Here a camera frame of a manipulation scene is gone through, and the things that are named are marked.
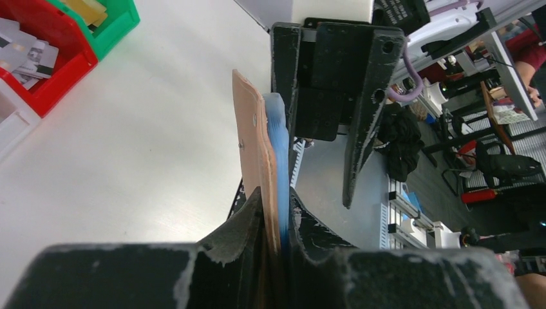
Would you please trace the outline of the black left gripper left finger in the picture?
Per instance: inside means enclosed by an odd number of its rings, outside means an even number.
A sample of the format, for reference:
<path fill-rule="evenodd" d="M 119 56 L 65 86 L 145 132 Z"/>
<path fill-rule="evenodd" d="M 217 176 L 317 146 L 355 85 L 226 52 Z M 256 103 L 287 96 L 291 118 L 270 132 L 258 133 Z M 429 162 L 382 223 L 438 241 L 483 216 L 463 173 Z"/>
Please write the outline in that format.
<path fill-rule="evenodd" d="M 30 263 L 7 308 L 254 308 L 263 212 L 255 189 L 197 243 L 65 244 Z"/>

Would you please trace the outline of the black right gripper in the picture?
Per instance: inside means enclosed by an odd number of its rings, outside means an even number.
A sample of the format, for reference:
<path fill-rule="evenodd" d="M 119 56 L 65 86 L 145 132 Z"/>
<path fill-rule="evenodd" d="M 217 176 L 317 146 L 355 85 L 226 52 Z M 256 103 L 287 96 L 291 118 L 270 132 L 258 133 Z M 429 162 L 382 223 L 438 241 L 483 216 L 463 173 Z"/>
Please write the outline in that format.
<path fill-rule="evenodd" d="M 350 125 L 342 194 L 349 209 L 406 36 L 395 27 L 320 22 L 304 28 L 301 49 L 300 42 L 300 24 L 272 25 L 271 90 L 285 103 L 291 141 L 295 129 L 300 137 L 333 141 L 339 125 Z"/>

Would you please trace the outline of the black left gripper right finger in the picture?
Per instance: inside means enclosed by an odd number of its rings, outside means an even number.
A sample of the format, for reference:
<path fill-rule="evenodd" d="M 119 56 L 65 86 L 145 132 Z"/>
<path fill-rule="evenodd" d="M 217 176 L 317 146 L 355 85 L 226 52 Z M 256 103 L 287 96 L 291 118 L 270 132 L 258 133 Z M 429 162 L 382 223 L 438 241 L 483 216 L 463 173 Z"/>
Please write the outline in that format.
<path fill-rule="evenodd" d="M 487 250 L 363 250 L 290 191 L 291 308 L 527 308 Z"/>

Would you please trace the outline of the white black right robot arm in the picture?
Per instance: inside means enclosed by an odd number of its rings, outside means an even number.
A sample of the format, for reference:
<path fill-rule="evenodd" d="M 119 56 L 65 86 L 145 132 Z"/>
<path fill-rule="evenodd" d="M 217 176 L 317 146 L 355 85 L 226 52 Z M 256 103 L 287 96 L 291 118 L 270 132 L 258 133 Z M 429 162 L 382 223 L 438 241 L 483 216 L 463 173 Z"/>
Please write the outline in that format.
<path fill-rule="evenodd" d="M 307 17 L 269 28 L 271 90 L 290 139 L 333 141 L 347 129 L 342 203 L 352 205 L 382 112 L 400 70 L 416 79 L 419 57 L 438 60 L 496 25 L 481 1 L 374 1 L 372 19 Z"/>

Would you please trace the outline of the gold cards stack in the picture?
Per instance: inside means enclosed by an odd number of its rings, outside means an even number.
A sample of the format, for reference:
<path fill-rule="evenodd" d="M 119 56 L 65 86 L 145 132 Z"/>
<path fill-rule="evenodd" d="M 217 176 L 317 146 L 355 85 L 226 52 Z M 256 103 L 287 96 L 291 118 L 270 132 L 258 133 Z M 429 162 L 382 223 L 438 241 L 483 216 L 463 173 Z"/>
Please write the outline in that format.
<path fill-rule="evenodd" d="M 61 0 L 68 8 L 78 14 L 86 26 L 100 26 L 107 18 L 106 7 L 95 0 Z"/>

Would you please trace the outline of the silver cards stack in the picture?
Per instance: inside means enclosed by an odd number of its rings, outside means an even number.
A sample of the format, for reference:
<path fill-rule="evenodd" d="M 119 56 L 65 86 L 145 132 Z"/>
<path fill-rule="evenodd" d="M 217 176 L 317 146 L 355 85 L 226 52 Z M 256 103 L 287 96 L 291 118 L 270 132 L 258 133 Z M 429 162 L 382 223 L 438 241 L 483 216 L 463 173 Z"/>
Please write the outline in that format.
<path fill-rule="evenodd" d="M 24 89 L 50 79 L 59 49 L 21 31 L 20 24 L 1 19 L 1 69 L 11 73 Z"/>

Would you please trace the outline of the black cloth pile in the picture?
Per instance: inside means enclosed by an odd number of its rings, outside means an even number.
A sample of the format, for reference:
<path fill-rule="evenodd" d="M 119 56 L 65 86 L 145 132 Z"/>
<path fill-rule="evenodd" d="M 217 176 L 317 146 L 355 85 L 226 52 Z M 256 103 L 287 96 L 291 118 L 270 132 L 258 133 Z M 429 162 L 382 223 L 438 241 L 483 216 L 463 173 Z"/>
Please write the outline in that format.
<path fill-rule="evenodd" d="M 418 166 L 424 147 L 416 116 L 398 103 L 385 106 L 377 139 L 382 144 L 375 150 L 386 157 L 388 176 L 406 182 Z"/>

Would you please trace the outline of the red fire extinguisher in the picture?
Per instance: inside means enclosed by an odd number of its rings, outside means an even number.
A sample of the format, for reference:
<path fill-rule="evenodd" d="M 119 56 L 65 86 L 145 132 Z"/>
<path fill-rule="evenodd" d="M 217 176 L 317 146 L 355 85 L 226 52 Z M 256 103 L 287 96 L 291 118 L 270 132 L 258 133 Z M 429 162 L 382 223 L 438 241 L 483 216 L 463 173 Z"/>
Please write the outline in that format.
<path fill-rule="evenodd" d="M 495 199 L 499 192 L 495 189 L 482 189 L 477 191 L 465 192 L 461 195 L 461 200 L 465 204 L 479 203 Z"/>

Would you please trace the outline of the black office chair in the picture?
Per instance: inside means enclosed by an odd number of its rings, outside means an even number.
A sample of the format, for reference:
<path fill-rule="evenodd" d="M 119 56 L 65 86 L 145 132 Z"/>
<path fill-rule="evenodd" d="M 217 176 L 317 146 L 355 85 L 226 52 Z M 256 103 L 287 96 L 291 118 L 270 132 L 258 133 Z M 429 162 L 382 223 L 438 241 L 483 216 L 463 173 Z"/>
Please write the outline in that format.
<path fill-rule="evenodd" d="M 459 190 L 465 187 L 462 180 L 465 175 L 475 172 L 480 172 L 485 182 L 477 190 L 545 183 L 545 172 L 539 161 L 530 156 L 507 154 L 501 142 L 485 144 L 476 141 L 472 153 L 457 151 L 455 156 L 472 163 L 467 169 L 449 168 L 442 171 L 444 183 L 455 196 L 459 196 Z"/>

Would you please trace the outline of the green plastic bin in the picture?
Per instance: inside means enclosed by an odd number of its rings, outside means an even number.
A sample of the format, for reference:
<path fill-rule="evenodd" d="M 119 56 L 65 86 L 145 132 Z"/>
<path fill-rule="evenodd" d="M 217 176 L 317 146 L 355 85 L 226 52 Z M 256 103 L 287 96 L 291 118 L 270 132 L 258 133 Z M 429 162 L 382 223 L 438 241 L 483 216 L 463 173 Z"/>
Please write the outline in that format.
<path fill-rule="evenodd" d="M 104 57 L 140 22 L 140 16 L 135 2 L 132 0 L 99 1 L 106 7 L 106 20 L 91 31 L 81 16 L 62 1 L 48 1 L 54 7 L 72 18 L 79 26 L 82 34 L 88 40 L 99 61 Z"/>

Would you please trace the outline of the white plastic bin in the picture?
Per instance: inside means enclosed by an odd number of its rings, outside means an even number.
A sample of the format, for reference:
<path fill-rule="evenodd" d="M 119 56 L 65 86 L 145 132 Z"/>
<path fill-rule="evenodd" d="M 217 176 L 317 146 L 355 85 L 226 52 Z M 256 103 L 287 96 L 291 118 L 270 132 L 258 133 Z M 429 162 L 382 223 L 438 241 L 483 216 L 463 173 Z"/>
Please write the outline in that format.
<path fill-rule="evenodd" d="M 1 80 L 1 160 L 32 132 L 41 117 Z"/>

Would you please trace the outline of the red plastic bin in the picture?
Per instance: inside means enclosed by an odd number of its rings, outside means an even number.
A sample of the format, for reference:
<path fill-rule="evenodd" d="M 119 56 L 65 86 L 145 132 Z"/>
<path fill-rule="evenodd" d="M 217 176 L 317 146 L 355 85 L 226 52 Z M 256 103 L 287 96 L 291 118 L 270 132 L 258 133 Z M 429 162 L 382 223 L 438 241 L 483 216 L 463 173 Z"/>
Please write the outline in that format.
<path fill-rule="evenodd" d="M 1 80 L 43 118 L 99 60 L 76 21 L 48 1 L 1 1 L 1 17 L 19 22 L 23 32 L 59 49 L 52 76 L 30 89 L 1 70 Z"/>

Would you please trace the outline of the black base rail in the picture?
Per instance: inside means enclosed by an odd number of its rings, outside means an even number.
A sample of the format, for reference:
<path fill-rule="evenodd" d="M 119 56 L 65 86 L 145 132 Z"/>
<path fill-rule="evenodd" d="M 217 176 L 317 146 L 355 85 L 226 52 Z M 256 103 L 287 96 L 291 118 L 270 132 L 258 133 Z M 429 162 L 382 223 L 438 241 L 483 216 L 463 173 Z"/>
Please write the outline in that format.
<path fill-rule="evenodd" d="M 231 205 L 231 208 L 230 208 L 230 211 L 229 211 L 229 214 L 228 214 L 227 218 L 229 219 L 231 216 L 233 216 L 235 213 L 237 213 L 242 208 L 242 206 L 244 205 L 246 200 L 247 200 L 247 198 L 246 198 L 246 194 L 245 194 L 245 188 L 244 188 L 244 185 L 243 185 L 243 180 L 241 180 L 239 185 L 238 185 L 238 188 L 237 188 L 236 194 L 234 196 L 234 199 L 233 199 L 233 202 L 232 202 L 232 205 Z"/>

